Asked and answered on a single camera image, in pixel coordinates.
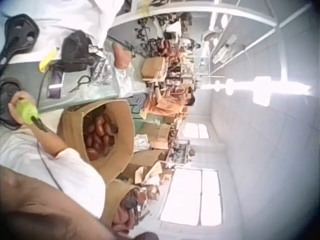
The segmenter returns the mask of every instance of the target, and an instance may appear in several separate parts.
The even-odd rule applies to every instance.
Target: black bag
[[[92,42],[83,31],[71,33],[63,40],[61,60],[55,65],[62,67],[65,73],[86,70],[88,65],[95,64],[95,59],[89,53],[90,45]]]

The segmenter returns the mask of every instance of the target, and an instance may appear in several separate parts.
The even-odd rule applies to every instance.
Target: window
[[[217,171],[177,168],[160,220],[189,226],[217,226],[222,222]]]
[[[183,129],[183,137],[190,139],[208,139],[209,134],[206,125],[188,122]]]

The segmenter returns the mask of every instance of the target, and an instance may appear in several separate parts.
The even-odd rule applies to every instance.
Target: phone
[[[60,99],[61,89],[63,87],[65,72],[61,66],[53,66],[49,78],[48,90],[46,97],[48,99]]]

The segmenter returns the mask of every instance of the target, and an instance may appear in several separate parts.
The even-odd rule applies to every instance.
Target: green tool handle
[[[23,122],[27,125],[33,124],[35,119],[39,118],[39,113],[36,106],[25,99],[19,100],[16,103],[15,110],[22,118]]]

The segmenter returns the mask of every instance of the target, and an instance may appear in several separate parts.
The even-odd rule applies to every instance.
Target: tiled wall
[[[272,0],[271,4],[282,21],[303,2]],[[211,120],[227,147],[245,240],[292,239],[319,208],[320,25],[316,17],[309,10],[282,29],[289,81],[311,86],[314,96],[273,94],[270,106],[263,107],[253,103],[250,92],[212,95]],[[264,34],[252,21],[242,23],[237,17],[232,21],[230,33],[241,36],[243,29],[250,29]],[[279,79],[280,70],[277,38],[272,35],[216,74],[236,82],[265,75]]]

